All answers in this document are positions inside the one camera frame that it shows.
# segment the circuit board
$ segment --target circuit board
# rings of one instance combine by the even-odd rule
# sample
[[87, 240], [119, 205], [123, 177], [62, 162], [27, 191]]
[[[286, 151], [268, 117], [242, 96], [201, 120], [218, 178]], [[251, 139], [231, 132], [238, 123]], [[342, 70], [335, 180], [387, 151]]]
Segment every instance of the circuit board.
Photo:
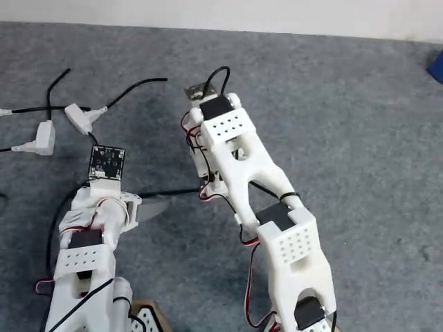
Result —
[[89, 161], [89, 178], [120, 181], [123, 175], [125, 149], [94, 145]]

